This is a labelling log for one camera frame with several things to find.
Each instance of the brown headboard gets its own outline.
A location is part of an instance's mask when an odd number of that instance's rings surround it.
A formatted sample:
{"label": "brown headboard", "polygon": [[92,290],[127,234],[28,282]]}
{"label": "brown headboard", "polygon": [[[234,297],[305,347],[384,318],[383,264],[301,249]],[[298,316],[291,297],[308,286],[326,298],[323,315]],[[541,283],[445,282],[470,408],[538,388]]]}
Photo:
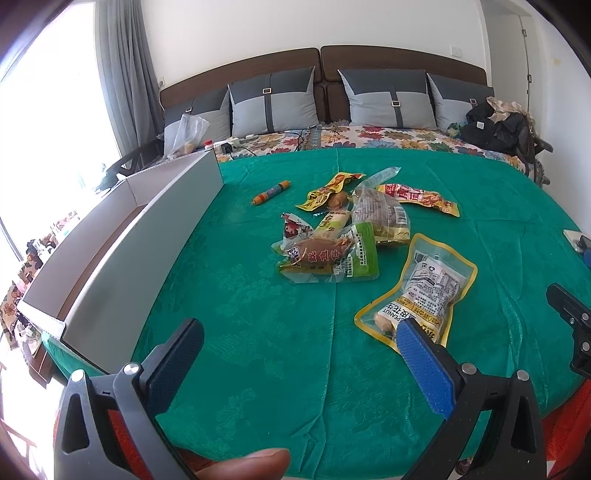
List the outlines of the brown headboard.
{"label": "brown headboard", "polygon": [[[164,108],[184,102],[202,93],[224,87],[232,82],[246,80],[265,73],[293,70],[303,67],[316,67],[314,83],[322,82],[322,67],[320,66],[320,52],[317,48],[299,48],[297,50],[278,51],[267,55],[260,55],[251,59],[235,61],[213,70],[195,75],[191,78],[175,83],[160,93],[160,101]],[[321,122],[327,121],[326,101],[324,89],[314,85],[314,100],[316,111]]]}
{"label": "brown headboard", "polygon": [[419,69],[435,75],[486,85],[484,69],[450,59],[393,47],[367,45],[328,45],[320,49],[322,70],[326,80],[326,98],[332,121],[351,120],[349,100],[338,69]]}
{"label": "brown headboard", "polygon": [[160,101],[167,108],[238,80],[310,66],[316,67],[314,100],[321,122],[350,120],[349,101],[338,69],[421,69],[486,85],[483,69],[448,57],[404,48],[329,45],[320,51],[317,48],[299,48],[235,61],[165,88],[160,93]]}

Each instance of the gray curtain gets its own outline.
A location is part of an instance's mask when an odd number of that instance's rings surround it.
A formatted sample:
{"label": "gray curtain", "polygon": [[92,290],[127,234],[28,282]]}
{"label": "gray curtain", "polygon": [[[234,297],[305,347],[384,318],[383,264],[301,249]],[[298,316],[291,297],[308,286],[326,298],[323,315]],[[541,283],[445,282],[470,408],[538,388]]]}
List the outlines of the gray curtain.
{"label": "gray curtain", "polygon": [[105,103],[124,156],[164,129],[140,0],[97,0],[95,39]]}

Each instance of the floral bed sheet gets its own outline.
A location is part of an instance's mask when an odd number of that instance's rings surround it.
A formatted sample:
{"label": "floral bed sheet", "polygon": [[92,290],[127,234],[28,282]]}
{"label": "floral bed sheet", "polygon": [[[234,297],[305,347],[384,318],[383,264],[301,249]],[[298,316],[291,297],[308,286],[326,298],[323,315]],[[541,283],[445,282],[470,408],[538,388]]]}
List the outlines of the floral bed sheet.
{"label": "floral bed sheet", "polygon": [[432,130],[328,125],[304,131],[257,135],[241,141],[232,154],[218,154],[220,163],[238,158],[319,148],[409,148],[474,155],[508,163],[521,172],[519,158],[483,150],[457,138]]}

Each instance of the metal screw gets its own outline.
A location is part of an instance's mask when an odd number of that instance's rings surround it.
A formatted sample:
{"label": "metal screw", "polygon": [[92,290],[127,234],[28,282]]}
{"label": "metal screw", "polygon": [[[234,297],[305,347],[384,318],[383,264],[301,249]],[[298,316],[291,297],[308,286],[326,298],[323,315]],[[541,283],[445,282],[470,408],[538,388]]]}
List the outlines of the metal screw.
{"label": "metal screw", "polygon": [[525,370],[518,370],[517,378],[519,378],[523,382],[527,382],[530,379],[530,375]]}
{"label": "metal screw", "polygon": [[139,370],[138,364],[127,364],[123,367],[123,372],[125,375],[135,375]]}
{"label": "metal screw", "polygon": [[70,380],[73,382],[79,382],[84,378],[84,370],[74,370],[70,375]]}
{"label": "metal screw", "polygon": [[476,373],[476,367],[472,364],[462,364],[462,372],[466,375],[474,375]]}

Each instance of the food package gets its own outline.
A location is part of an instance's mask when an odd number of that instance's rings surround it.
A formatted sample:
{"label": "food package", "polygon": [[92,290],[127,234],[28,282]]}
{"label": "food package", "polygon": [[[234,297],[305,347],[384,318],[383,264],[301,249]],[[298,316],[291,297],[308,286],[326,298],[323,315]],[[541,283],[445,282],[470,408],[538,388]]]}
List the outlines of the food package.
{"label": "food package", "polygon": [[433,342],[445,346],[453,306],[464,298],[477,272],[453,248],[417,233],[396,286],[358,311],[355,325],[398,352],[396,327],[412,317]]}
{"label": "food package", "polygon": [[349,194],[341,190],[339,193],[332,193],[326,202],[326,207],[331,212],[347,210],[349,208]]}
{"label": "food package", "polygon": [[460,216],[460,210],[457,208],[457,203],[445,200],[439,192],[414,189],[407,185],[402,185],[401,183],[379,185],[376,190],[394,197],[400,203],[416,203],[424,207],[434,207],[443,213],[449,213],[455,217]]}
{"label": "food package", "polygon": [[339,193],[343,189],[345,183],[351,181],[352,179],[360,179],[362,177],[365,177],[365,174],[338,172],[324,187],[312,190],[310,193],[308,193],[308,198],[306,201],[301,205],[296,206],[302,210],[305,210],[306,212],[311,212],[312,210],[317,209],[319,206],[324,205],[331,194]]}
{"label": "food package", "polygon": [[351,218],[351,212],[329,212],[315,228],[312,236],[314,238],[335,239],[338,238],[341,230],[347,225]]}
{"label": "food package", "polygon": [[192,153],[203,138],[209,122],[197,115],[184,113],[178,122],[164,130],[164,156],[169,160]]}
{"label": "food package", "polygon": [[294,239],[304,240],[306,238],[309,238],[310,235],[312,235],[312,232],[314,231],[314,229],[308,222],[302,220],[300,217],[294,215],[293,213],[282,213],[281,218],[283,218],[284,220],[283,240],[281,240],[280,242],[275,242],[271,245],[271,248],[280,255],[283,254],[287,245],[294,242]]}
{"label": "food package", "polygon": [[355,189],[353,223],[371,222],[378,244],[407,244],[410,223],[404,208],[392,197],[366,187]]}
{"label": "food package", "polygon": [[340,261],[323,265],[293,264],[284,260],[278,264],[281,275],[294,283],[341,282],[373,280],[379,276],[378,252],[371,223],[359,223],[345,228],[340,238],[349,238],[353,246]]}
{"label": "food package", "polygon": [[292,265],[332,265],[344,258],[352,245],[352,239],[345,236],[337,240],[311,237],[286,247],[285,255]]}

